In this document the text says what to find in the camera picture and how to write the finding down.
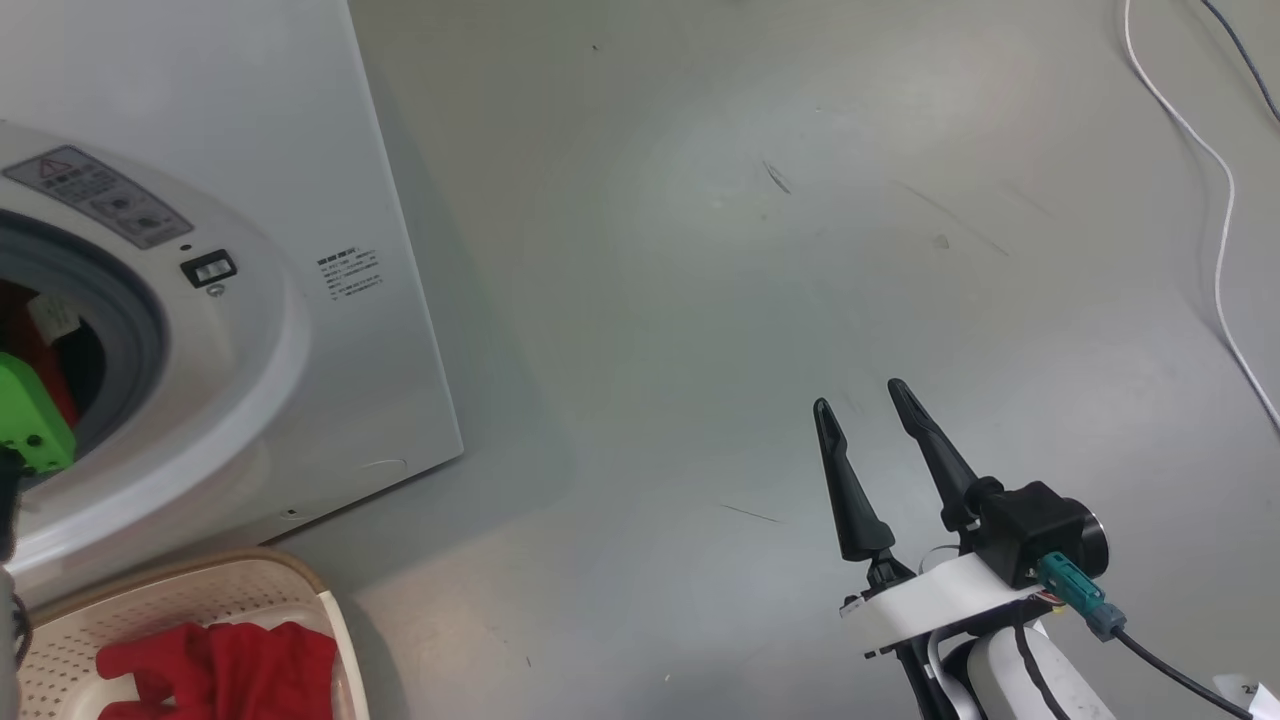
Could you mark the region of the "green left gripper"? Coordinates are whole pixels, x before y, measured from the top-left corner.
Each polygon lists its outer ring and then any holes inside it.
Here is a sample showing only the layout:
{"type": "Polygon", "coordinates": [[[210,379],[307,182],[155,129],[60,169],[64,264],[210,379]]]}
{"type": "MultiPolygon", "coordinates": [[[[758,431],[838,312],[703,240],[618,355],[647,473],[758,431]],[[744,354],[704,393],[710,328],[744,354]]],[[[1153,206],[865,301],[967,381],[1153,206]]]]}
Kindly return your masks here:
{"type": "Polygon", "coordinates": [[[36,475],[64,471],[76,461],[72,428],[38,374],[10,354],[1,355],[1,441],[36,475]]]}

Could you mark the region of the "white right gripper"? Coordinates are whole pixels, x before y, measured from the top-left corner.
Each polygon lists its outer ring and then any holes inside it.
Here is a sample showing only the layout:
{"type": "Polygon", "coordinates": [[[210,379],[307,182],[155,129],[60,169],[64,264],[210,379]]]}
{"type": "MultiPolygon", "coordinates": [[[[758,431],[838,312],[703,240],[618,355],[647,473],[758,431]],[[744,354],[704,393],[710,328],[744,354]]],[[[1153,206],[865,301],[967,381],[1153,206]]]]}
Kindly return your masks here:
{"type": "MultiPolygon", "coordinates": [[[[965,530],[978,520],[966,493],[979,477],[905,380],[890,379],[887,387],[902,428],[918,443],[929,469],[943,505],[943,527],[965,530]]],[[[818,398],[812,411],[841,557],[869,562],[893,547],[895,536],[876,514],[849,461],[847,439],[829,402],[818,398]]],[[[856,651],[879,651],[1042,589],[1036,583],[1014,589],[975,553],[968,553],[868,600],[847,601],[840,610],[841,626],[856,651]]]]}

